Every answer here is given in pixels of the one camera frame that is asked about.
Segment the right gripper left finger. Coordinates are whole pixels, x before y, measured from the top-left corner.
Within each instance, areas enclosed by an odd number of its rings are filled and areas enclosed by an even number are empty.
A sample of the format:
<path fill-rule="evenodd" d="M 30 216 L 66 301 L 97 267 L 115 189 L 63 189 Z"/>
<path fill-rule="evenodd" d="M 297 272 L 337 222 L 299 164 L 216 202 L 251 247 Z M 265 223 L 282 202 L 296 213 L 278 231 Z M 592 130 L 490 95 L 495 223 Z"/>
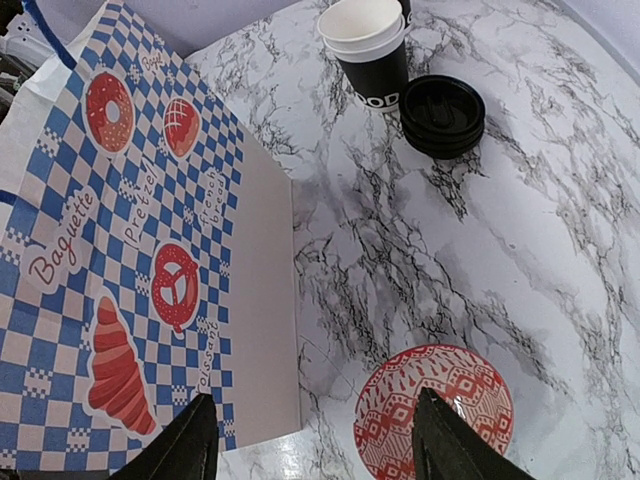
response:
<path fill-rule="evenodd" d="M 109 479 L 214 480 L 219 429 L 211 395 L 198 394 L 131 462 Z"/>

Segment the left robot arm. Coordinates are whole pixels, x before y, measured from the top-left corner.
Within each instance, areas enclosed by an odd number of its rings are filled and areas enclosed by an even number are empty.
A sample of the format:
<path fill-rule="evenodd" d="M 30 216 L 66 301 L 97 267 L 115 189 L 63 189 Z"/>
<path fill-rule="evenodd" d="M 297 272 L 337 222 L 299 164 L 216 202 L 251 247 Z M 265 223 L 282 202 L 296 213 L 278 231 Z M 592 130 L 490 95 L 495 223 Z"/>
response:
<path fill-rule="evenodd" d="M 1 103 L 9 105 L 22 83 L 53 54 L 21 1 L 1 2 Z"/>

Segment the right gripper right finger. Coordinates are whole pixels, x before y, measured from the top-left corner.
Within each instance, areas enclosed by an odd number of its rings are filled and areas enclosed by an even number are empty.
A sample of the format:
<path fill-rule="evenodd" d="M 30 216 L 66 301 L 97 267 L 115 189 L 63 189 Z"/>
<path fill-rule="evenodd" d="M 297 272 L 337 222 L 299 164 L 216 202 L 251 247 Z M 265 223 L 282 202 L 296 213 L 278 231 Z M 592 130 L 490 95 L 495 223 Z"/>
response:
<path fill-rule="evenodd" d="M 482 440 L 435 390 L 421 390 L 413 419 L 416 478 L 533 480 Z"/>

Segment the checkered paper takeout bag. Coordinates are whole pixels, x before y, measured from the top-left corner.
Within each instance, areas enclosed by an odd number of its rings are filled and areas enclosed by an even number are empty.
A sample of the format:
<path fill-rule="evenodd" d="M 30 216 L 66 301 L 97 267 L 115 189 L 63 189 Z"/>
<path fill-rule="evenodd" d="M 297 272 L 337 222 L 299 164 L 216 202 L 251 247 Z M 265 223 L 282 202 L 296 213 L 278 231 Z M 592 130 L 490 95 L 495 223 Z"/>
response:
<path fill-rule="evenodd" d="M 198 395 L 221 451 L 301 427 L 292 189 L 223 100 L 108 1 L 1 237 L 1 466 L 116 471 Z"/>

